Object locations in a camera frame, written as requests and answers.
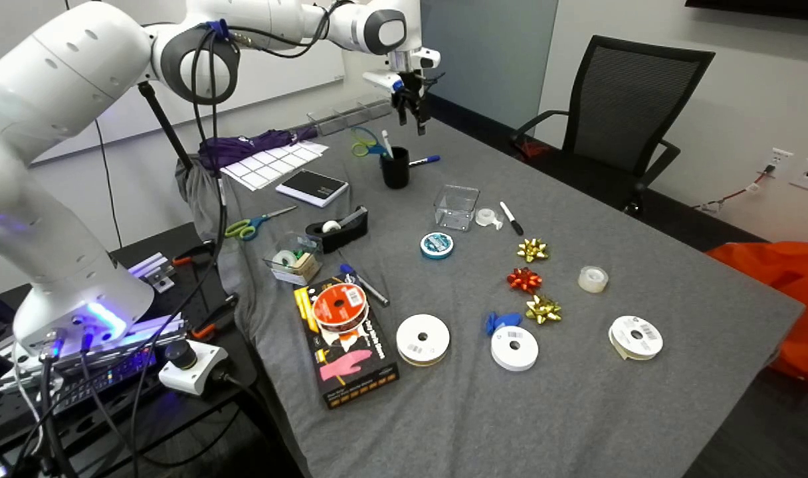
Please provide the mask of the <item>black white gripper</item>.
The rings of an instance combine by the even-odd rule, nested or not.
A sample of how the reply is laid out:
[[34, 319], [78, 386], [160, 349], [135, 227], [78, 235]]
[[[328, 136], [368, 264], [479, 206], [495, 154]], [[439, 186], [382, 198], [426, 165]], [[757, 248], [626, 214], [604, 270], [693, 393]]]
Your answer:
[[434, 85], [430, 70], [439, 65], [442, 52], [434, 48], [393, 49], [385, 65], [369, 69], [365, 80], [390, 96], [398, 125], [408, 125], [408, 114], [414, 114], [417, 136], [426, 136], [426, 90]]

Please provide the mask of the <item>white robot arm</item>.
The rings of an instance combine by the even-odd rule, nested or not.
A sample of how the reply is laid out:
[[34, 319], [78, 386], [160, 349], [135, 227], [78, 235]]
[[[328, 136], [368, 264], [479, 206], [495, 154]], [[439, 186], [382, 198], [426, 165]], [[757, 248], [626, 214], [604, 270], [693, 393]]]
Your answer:
[[82, 333], [118, 339], [155, 300], [30, 165], [147, 77], [191, 102], [222, 102], [236, 88], [244, 45], [295, 55], [319, 40], [382, 55], [377, 85], [410, 110], [422, 108], [442, 52], [422, 43], [421, 0], [184, 0], [184, 17], [166, 25], [82, 3], [0, 57], [0, 254], [30, 279], [14, 315], [21, 348]]

